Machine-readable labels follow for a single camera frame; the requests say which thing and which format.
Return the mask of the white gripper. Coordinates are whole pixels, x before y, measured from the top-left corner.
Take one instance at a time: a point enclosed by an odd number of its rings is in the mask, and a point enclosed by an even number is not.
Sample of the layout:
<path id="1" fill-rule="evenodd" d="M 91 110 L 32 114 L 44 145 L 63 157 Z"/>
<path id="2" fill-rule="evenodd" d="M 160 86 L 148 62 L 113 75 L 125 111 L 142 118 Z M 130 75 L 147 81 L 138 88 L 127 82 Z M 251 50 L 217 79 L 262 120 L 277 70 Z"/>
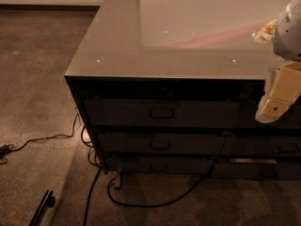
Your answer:
<path id="1" fill-rule="evenodd" d="M 254 36 L 254 41 L 265 44 L 273 40 L 277 19 L 270 21 Z M 289 62 L 270 69 L 264 84 L 264 95 L 258 105 L 255 120 L 260 123 L 277 121 L 301 95 L 301 63 Z"/>

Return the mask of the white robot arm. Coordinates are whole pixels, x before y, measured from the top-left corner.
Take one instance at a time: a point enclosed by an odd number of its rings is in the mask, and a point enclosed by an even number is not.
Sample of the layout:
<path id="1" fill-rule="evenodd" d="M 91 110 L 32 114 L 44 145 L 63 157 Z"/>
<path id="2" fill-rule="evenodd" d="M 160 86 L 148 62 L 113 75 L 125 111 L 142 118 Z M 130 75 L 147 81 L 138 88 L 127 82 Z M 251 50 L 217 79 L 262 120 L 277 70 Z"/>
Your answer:
<path id="1" fill-rule="evenodd" d="M 275 20 L 256 33 L 254 41 L 271 43 L 274 54 L 286 60 L 266 76 L 264 95 L 255 115 L 256 121 L 271 123 L 301 95 L 301 0 L 291 0 Z"/>

